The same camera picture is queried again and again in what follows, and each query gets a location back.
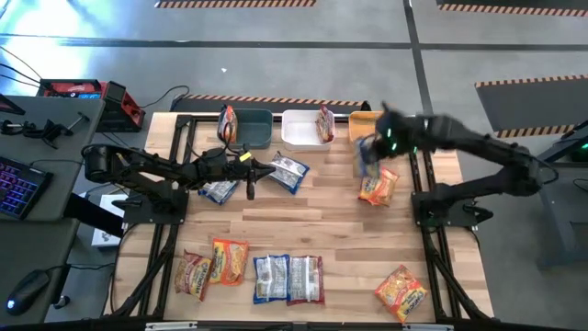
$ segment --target computer mouse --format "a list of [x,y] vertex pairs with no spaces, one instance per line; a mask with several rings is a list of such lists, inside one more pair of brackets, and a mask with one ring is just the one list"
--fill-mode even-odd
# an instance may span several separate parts
[[17,316],[25,313],[33,305],[41,291],[49,284],[47,271],[36,269],[23,278],[6,300],[6,311]]

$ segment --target wooden table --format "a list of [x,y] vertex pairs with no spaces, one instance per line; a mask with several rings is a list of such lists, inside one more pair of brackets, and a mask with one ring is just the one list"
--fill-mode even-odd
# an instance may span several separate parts
[[[169,155],[175,113],[155,113],[145,149]],[[200,122],[196,150],[218,147],[216,124]],[[178,155],[183,155],[186,135]],[[275,124],[269,149],[253,150],[261,162],[269,162],[276,151],[311,167],[299,192],[293,196],[271,179],[255,186],[255,200],[245,197],[245,184],[222,207],[191,192],[186,222],[180,226],[175,247],[172,284],[165,308],[166,320],[241,320],[312,322],[398,322],[374,295],[374,290],[400,264],[406,266],[428,289],[423,242],[413,224],[410,194],[413,191],[407,157],[387,161],[401,177],[389,208],[372,207],[357,199],[359,179],[352,177],[352,152],[347,125],[337,124],[331,151],[290,152],[283,147],[280,124]],[[456,153],[433,157],[439,182],[462,180]],[[116,275],[115,303],[121,305],[145,272],[153,226],[137,226],[125,239]],[[176,294],[174,275],[184,249],[212,257],[212,238],[247,240],[250,243],[245,281],[238,287],[211,285],[205,302],[187,294]],[[455,275],[471,299],[488,315],[492,306],[480,252],[471,233],[448,228],[447,241]],[[267,254],[322,256],[325,306],[285,302],[253,305],[253,257]],[[160,279],[153,283],[150,311],[156,302]],[[444,307],[449,312],[447,287],[440,281]],[[408,322],[433,322],[433,305],[427,300],[413,311]]]

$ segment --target yellow and black warning tape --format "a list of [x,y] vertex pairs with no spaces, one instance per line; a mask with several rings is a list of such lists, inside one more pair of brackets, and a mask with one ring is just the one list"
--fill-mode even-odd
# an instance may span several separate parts
[[361,106],[363,101],[339,101],[326,99],[306,99],[295,97],[236,97],[236,96],[210,96],[210,95],[188,95],[183,99],[196,100],[219,100],[219,101],[245,101],[245,102],[274,102],[293,103],[307,105],[333,105],[333,106]]
[[578,79],[588,79],[588,74],[571,74],[553,77],[543,78],[523,78],[523,79],[504,79],[499,81],[491,82],[478,82],[476,88],[483,86],[498,86],[498,85],[512,85],[512,84],[527,84],[527,83],[547,83],[547,82],[559,82],[559,81],[570,81]]
[[484,6],[484,5],[438,5],[439,9],[446,11],[460,11],[470,13],[492,13],[492,14],[519,14],[519,15],[547,15],[562,17],[588,17],[588,10],[583,9],[557,9],[557,8],[534,8],[515,6]]
[[159,1],[155,8],[268,8],[309,7],[316,0],[206,0],[206,1]]
[[531,137],[547,134],[563,134],[572,131],[574,124],[570,125],[553,125],[547,127],[511,129],[495,132],[497,138],[514,138],[514,137]]

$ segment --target teal container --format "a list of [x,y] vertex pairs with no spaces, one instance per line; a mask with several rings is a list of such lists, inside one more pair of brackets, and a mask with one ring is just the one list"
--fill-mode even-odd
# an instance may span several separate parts
[[[266,149],[272,143],[272,124],[274,116],[267,109],[234,109],[237,115],[237,143],[231,143],[229,146],[233,149],[243,147],[244,143],[251,149]],[[221,131],[221,121],[219,120],[219,129]]]

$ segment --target concrete floor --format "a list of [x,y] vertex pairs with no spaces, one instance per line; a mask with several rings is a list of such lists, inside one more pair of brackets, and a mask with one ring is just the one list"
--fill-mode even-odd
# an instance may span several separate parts
[[[585,44],[588,18],[440,12],[433,0],[412,0],[420,42],[476,44]],[[310,8],[155,9],[145,0],[14,2],[0,19],[4,46],[46,78],[98,78],[128,87],[140,104],[167,88],[188,85],[196,94],[268,97],[382,99],[409,114],[423,112],[411,50],[326,48],[124,47],[125,40],[410,42],[402,0],[320,0]],[[58,39],[17,35],[123,40],[120,47],[65,47]],[[23,66],[2,54],[2,62]],[[491,131],[476,95],[477,81],[588,72],[588,52],[572,51],[423,51],[434,113],[448,113],[477,131]],[[8,95],[33,95],[36,89],[0,81]],[[169,109],[171,97],[148,108]],[[120,134],[142,146],[146,130]],[[557,136],[517,139],[539,153]],[[107,142],[97,136],[99,142]],[[487,176],[497,166],[459,156],[465,179]],[[95,184],[80,178],[75,191]],[[583,329],[588,266],[538,270],[546,240],[538,197],[489,197],[495,212],[481,225],[481,254],[496,317],[514,323]],[[83,227],[71,260],[104,263],[112,256],[87,246]],[[107,273],[72,274],[66,292],[70,306],[50,311],[48,321],[98,316]]]

